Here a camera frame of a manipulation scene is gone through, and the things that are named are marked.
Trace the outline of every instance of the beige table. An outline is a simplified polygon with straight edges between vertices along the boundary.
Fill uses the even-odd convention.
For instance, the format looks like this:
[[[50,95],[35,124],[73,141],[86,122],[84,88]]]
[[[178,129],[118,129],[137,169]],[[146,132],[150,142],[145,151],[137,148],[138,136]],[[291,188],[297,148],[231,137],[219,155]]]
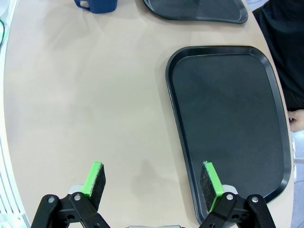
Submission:
[[[195,45],[250,45],[273,62],[247,23],[170,21],[142,0],[94,15],[72,0],[20,0],[6,58],[4,107],[15,178],[32,221],[43,195],[64,197],[93,161],[107,177],[99,212],[113,228],[197,228],[165,83],[169,57]],[[269,208],[291,223],[293,173]]]

